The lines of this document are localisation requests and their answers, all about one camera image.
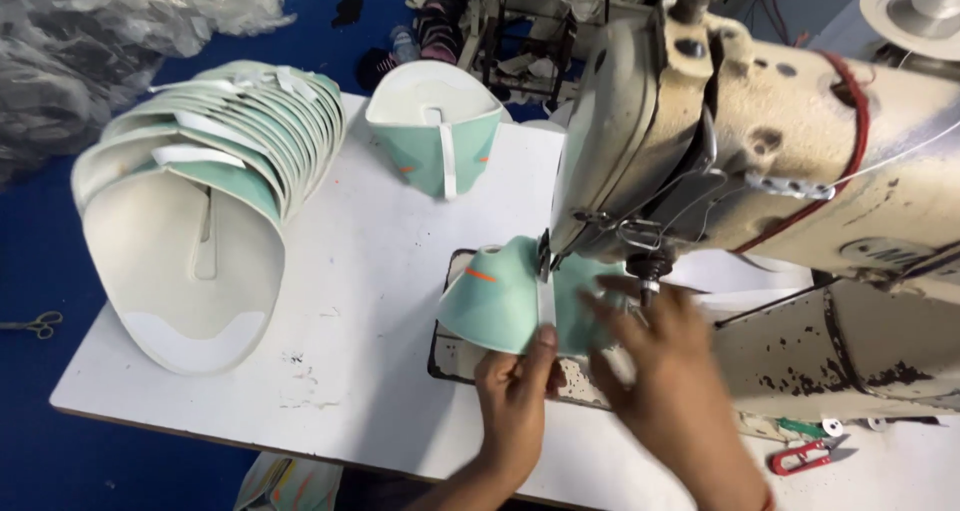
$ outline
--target hand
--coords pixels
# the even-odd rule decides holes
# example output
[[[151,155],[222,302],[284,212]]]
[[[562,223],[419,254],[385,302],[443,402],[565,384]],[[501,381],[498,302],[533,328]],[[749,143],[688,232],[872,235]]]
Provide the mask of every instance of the hand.
[[[641,296],[635,278],[601,276],[597,282]],[[643,313],[648,323],[581,295],[623,345],[636,373],[634,383],[625,385],[594,351],[593,380],[613,412],[687,486],[700,509],[761,511],[769,492],[740,442],[730,393],[711,353],[711,330],[690,296],[662,288]]]
[[[498,471],[515,492],[537,465],[547,394],[567,384],[557,358],[557,329],[542,325],[523,357],[491,351],[474,372],[484,440],[476,462]]]

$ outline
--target red thread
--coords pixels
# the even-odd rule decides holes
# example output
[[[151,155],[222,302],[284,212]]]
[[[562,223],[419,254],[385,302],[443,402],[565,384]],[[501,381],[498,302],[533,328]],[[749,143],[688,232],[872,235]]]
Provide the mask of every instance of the red thread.
[[[846,83],[846,87],[849,87],[849,93],[851,96],[853,96],[853,105],[856,108],[856,144],[853,146],[853,155],[850,156],[849,162],[846,163],[846,169],[840,174],[840,178],[842,179],[844,177],[853,175],[860,169],[860,163],[863,162],[863,156],[867,153],[867,136],[870,134],[870,101],[867,100],[867,96],[863,94],[863,89],[860,87],[860,83],[854,77],[854,73],[851,72],[850,67],[847,66],[847,63],[843,60],[843,58],[836,53],[829,53],[827,51],[817,52],[820,53],[828,62],[830,62],[831,65],[833,65],[833,69],[838,75],[840,75],[844,83]],[[846,180],[836,185],[836,196],[834,196],[834,198],[840,196],[840,193],[844,188],[846,188],[848,183],[850,182]],[[823,207],[827,203],[828,201],[825,199],[818,199],[817,201],[810,203],[810,205],[807,207],[798,210],[796,213],[786,218],[777,227],[774,227],[769,231],[764,231],[758,237],[754,238],[752,241],[748,241],[733,252],[742,254],[743,252],[756,247],[774,235],[783,232],[791,225],[810,216],[814,213],[814,211]]]

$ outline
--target orange stripe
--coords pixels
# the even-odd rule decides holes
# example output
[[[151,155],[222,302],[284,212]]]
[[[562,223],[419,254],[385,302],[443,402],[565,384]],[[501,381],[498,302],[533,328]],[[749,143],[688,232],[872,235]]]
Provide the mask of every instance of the orange stripe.
[[[306,479],[300,483],[300,487],[296,489],[296,497],[294,498],[294,511],[297,511],[297,505],[300,504],[299,500],[301,496],[304,495],[304,489],[306,488],[306,484],[310,482],[310,477],[313,477],[313,471],[310,471],[310,474],[306,476]]]
[[[467,274],[472,274],[473,276],[476,276],[477,278],[483,278],[484,280],[489,280],[490,282],[497,282],[497,279],[496,279],[496,278],[493,278],[492,276],[486,276],[486,274],[484,274],[483,272],[474,271],[473,269],[471,269],[471,268],[469,268],[469,267],[466,268],[466,273],[467,273]]]

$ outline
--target fingernail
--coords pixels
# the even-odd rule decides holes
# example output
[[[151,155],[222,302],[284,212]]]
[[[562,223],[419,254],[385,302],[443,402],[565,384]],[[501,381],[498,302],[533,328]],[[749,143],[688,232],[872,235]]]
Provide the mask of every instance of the fingernail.
[[[536,332],[536,340],[543,345],[557,345],[557,329],[553,325],[541,325]]]

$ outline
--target blue floor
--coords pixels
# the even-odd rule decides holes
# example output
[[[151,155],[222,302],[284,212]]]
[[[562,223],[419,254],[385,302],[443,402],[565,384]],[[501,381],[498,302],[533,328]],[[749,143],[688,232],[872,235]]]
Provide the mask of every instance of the blue floor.
[[[361,94],[354,63],[370,47],[388,48],[393,26],[410,24],[403,1],[364,0],[357,24],[332,29],[339,0],[286,0],[297,14],[292,26],[257,38],[216,36],[194,58],[167,60],[155,82],[246,58],[323,72]],[[539,106],[511,110],[518,120],[545,117]],[[47,401],[106,301],[70,195],[71,165],[54,161],[0,193],[0,321],[64,316],[50,340],[0,334],[0,508],[228,509],[254,451],[81,419]]]

